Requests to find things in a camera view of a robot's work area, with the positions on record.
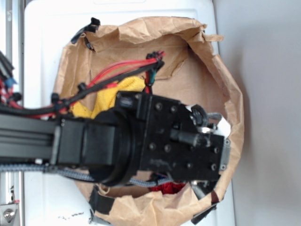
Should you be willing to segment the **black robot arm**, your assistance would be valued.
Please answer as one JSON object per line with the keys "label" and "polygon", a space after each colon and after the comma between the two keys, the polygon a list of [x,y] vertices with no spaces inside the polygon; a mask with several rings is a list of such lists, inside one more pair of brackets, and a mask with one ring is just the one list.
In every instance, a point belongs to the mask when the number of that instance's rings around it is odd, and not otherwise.
{"label": "black robot arm", "polygon": [[217,181],[230,158],[230,125],[199,105],[117,93],[94,119],[0,115],[0,170],[43,171],[106,186]]}

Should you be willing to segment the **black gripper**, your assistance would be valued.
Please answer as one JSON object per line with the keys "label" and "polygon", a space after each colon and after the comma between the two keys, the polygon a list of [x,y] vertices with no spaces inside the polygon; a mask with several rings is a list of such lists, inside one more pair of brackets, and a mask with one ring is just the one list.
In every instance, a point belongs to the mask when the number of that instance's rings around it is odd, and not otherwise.
{"label": "black gripper", "polygon": [[143,94],[139,115],[146,121],[139,170],[165,173],[176,181],[217,181],[231,126],[199,105]]}

